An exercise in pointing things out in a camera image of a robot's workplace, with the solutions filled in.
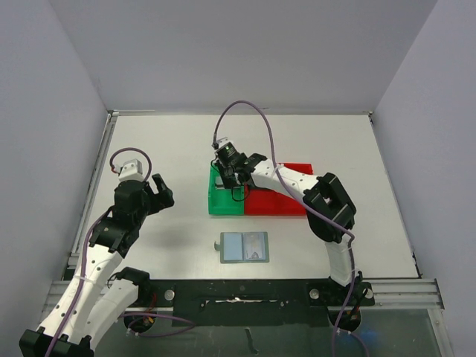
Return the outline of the green leather card holder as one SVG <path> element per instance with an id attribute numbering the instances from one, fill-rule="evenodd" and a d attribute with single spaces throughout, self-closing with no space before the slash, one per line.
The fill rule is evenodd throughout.
<path id="1" fill-rule="evenodd" d="M 268 233 L 264 231 L 222 232 L 214 249 L 219 252 L 222 264 L 268 263 L 270 260 Z"/>

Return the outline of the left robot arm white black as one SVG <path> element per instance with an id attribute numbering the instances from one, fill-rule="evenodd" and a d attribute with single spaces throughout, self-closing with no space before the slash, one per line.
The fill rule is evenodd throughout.
<path id="1" fill-rule="evenodd" d="M 92 356 L 109 327 L 131 305 L 154 297 L 149 273 L 116 268 L 139 237 L 145 219 L 174 205 L 159 174 L 148 181 L 122 181 L 114 203 L 89 228 L 74 276 L 49 315 L 19 340 L 24 356 Z"/>

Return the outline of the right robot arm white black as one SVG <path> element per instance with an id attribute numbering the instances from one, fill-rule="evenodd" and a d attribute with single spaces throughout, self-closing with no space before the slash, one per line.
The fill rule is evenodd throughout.
<path id="1" fill-rule="evenodd" d="M 306 211 L 312 233 L 324 241 L 330 267 L 333 299 L 347 304 L 358 294 L 352 229 L 356 206 L 339 178 L 300 173 L 277 163 L 275 153 L 268 158 L 259 153 L 247 156 L 232 141 L 212 143 L 216 164 L 224 183 L 272 190 L 288 196 Z"/>

